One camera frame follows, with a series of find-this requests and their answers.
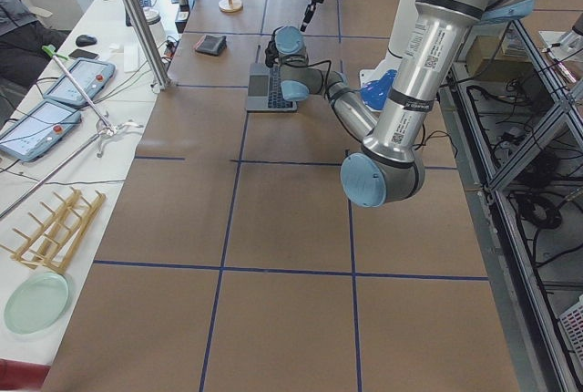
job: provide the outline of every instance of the green clip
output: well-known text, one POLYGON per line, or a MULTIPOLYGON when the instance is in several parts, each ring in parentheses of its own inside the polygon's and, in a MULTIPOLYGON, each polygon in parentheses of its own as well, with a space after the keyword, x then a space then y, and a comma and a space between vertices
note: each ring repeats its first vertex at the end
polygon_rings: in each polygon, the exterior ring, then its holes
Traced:
POLYGON ((58 53, 55 53, 55 46, 53 46, 52 44, 49 46, 43 46, 43 52, 45 52, 48 57, 60 57, 61 59, 65 59, 65 61, 68 60, 68 57, 64 57, 63 55, 59 55, 58 53))

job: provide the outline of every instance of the person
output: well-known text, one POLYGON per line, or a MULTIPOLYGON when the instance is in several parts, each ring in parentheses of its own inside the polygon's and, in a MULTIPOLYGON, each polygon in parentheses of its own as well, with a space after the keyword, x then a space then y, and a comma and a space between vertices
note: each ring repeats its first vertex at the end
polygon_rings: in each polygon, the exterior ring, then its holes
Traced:
POLYGON ((59 48, 65 38, 44 27, 20 0, 0 0, 0 77, 30 88, 50 60, 42 46, 59 48))

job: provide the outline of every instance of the computer mouse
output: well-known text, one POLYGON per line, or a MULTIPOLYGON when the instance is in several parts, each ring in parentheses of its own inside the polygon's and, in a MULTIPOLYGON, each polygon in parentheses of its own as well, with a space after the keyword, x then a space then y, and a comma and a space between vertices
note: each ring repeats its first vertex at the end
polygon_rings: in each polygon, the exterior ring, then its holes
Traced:
POLYGON ((93 46, 97 43, 97 38, 91 35, 79 35, 75 40, 77 47, 93 46))

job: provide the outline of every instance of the red cup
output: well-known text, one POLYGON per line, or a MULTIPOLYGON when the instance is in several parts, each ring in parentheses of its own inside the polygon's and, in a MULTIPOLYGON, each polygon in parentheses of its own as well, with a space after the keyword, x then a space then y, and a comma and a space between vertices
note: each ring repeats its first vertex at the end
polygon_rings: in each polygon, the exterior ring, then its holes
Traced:
POLYGON ((40 390, 50 366, 0 358, 0 390, 40 390))

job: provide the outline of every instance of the gray pants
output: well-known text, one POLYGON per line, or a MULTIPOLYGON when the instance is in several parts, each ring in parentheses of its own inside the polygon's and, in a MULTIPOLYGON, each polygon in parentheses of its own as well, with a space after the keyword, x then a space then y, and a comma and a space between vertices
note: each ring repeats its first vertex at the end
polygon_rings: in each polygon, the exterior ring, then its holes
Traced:
POLYGON ((52 44, 59 48, 65 39, 66 34, 38 21, 0 36, 0 77, 30 88, 50 60, 41 47, 52 44))

